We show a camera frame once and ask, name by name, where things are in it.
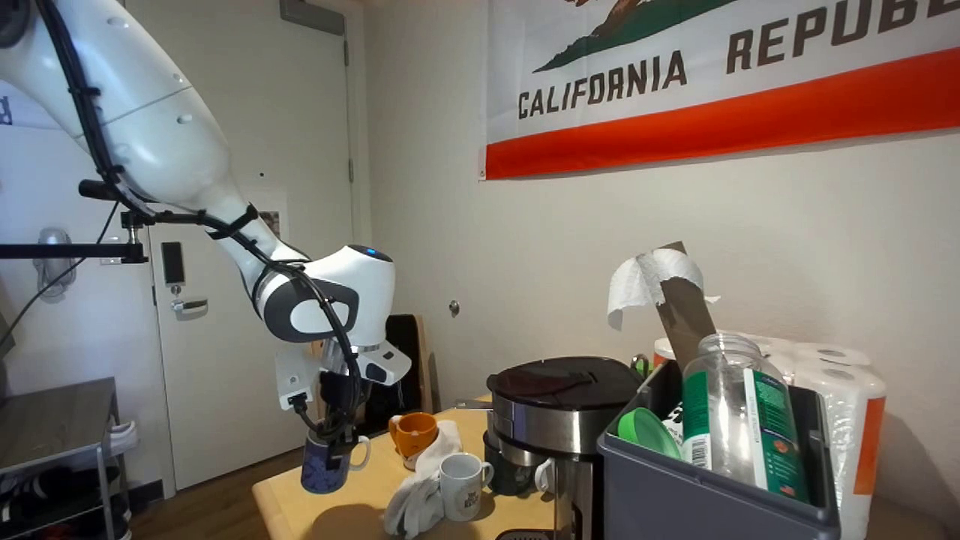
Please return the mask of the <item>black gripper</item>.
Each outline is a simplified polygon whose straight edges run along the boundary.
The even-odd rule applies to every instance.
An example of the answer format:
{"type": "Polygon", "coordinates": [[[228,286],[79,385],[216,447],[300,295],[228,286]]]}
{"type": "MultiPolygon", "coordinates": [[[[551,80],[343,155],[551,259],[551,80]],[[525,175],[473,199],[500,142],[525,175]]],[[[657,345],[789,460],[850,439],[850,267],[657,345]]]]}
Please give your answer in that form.
{"type": "Polygon", "coordinates": [[[320,388],[320,405],[323,405],[317,436],[323,441],[351,443],[357,439],[357,425],[362,424],[368,385],[354,375],[320,371],[317,388],[320,388]]]}

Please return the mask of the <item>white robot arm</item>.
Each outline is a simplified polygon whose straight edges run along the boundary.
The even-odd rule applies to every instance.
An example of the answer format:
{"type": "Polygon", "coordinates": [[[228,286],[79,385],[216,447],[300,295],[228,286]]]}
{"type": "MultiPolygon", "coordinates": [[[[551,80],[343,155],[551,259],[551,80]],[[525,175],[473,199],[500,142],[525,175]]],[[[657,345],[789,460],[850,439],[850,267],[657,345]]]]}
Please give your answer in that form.
{"type": "Polygon", "coordinates": [[[121,0],[0,0],[0,80],[86,149],[92,199],[126,205],[143,225],[204,229],[276,339],[326,349],[315,436],[351,443],[368,390],[412,369],[388,341],[394,260],[357,242],[310,259],[279,240],[239,195],[212,111],[121,0]]]}

